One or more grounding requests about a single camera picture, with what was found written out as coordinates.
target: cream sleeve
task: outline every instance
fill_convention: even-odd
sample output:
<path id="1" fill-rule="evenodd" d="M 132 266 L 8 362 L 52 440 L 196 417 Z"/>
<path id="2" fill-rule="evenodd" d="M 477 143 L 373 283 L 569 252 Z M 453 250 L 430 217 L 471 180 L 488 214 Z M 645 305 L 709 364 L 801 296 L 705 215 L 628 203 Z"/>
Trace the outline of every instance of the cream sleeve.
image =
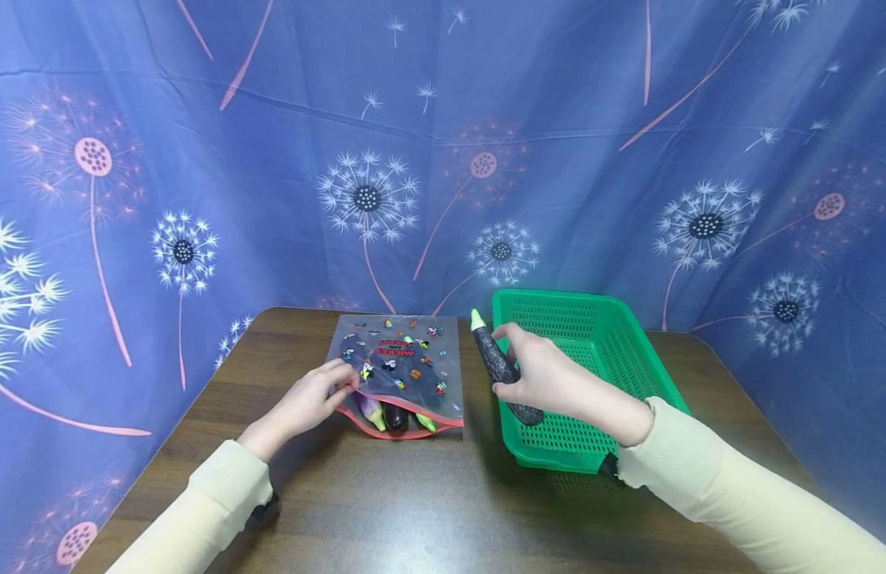
<path id="1" fill-rule="evenodd" d="M 187 489 L 108 570 L 111 574 L 200 574 L 251 512 L 273 494 L 267 465 L 225 441 L 191 475 Z"/>
<path id="2" fill-rule="evenodd" d="M 662 399 L 648 404 L 647 440 L 619 449 L 624 482 L 714 528 L 764 572 L 886 574 L 886 546 L 870 533 Z"/>

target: brown table surface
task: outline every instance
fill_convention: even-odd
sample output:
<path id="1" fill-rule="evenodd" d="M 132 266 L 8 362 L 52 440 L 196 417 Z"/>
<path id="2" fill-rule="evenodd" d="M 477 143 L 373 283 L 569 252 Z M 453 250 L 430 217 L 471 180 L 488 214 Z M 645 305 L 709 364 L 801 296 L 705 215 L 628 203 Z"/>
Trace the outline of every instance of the brown table surface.
<path id="1" fill-rule="evenodd" d="M 339 314 L 257 316 L 75 574 L 104 572 L 219 443 L 320 364 Z M 813 488 L 709 347 L 686 334 L 649 338 L 695 417 L 750 458 Z M 272 461 L 278 518 L 239 534 L 208 572 L 756 572 L 717 533 L 647 490 L 517 466 L 463 321 L 459 339 L 463 433 L 381 441 L 334 415 Z"/>

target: toy eggplant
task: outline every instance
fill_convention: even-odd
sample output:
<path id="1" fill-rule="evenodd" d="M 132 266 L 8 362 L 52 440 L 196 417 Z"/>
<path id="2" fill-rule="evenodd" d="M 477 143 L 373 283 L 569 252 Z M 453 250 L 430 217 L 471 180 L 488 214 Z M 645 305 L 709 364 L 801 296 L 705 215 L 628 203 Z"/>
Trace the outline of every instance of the toy eggplant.
<path id="1" fill-rule="evenodd" d="M 417 412 L 414 413 L 414 416 L 417 417 L 417 422 L 423 424 L 423 426 L 426 427 L 426 429 L 429 430 L 431 433 L 436 432 L 436 425 L 433 424 L 432 419 L 423 415 L 419 415 L 419 413 Z"/>
<path id="2" fill-rule="evenodd" d="M 363 416 L 384 433 L 386 424 L 384 424 L 384 419 L 382 418 L 382 405 L 380 405 L 380 401 L 367 397 L 360 392 L 353 394 L 356 395 L 356 404 L 359 405 L 360 411 L 363 411 Z"/>
<path id="3" fill-rule="evenodd" d="M 404 433 L 408 429 L 410 412 L 390 403 L 382 403 L 382 412 L 384 421 L 388 424 L 389 433 Z"/>
<path id="4" fill-rule="evenodd" d="M 484 367 L 487 369 L 487 375 L 490 375 L 491 382 L 511 385 L 520 379 L 519 371 L 513 364 L 510 364 L 504 352 L 497 346 L 496 340 L 490 336 L 490 329 L 487 328 L 484 319 L 481 319 L 477 309 L 471 310 L 471 333 L 475 337 L 475 344 L 478 345 L 478 350 L 481 352 L 481 358 L 484 360 Z M 527 427 L 535 427 L 545 419 L 545 412 L 535 409 L 535 407 L 506 404 L 519 419 L 519 422 L 526 424 Z"/>

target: green plastic basket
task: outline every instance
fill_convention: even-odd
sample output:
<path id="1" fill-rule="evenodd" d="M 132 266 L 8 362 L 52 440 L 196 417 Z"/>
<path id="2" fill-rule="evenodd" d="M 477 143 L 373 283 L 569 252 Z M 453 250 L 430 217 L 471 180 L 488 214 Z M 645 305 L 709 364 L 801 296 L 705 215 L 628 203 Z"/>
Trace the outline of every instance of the green plastic basket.
<path id="1" fill-rule="evenodd" d="M 500 289 L 494 325 L 515 322 L 553 340 L 571 359 L 638 399 L 661 397 L 688 413 L 666 368 L 631 309 L 613 297 Z M 506 350 L 506 340 L 499 344 Z M 595 474 L 617 444 L 593 425 L 547 413 L 536 427 L 520 423 L 501 402 L 503 442 L 520 466 Z"/>

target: dandelion print curtain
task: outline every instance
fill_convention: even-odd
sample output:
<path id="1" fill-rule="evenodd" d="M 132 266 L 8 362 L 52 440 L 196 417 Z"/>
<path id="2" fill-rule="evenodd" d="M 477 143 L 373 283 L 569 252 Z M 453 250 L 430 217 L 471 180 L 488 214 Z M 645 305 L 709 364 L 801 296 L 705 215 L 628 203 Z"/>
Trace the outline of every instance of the dandelion print curtain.
<path id="1" fill-rule="evenodd" d="M 0 2 L 0 572 L 263 309 L 514 285 L 706 340 L 886 541 L 886 0 Z"/>

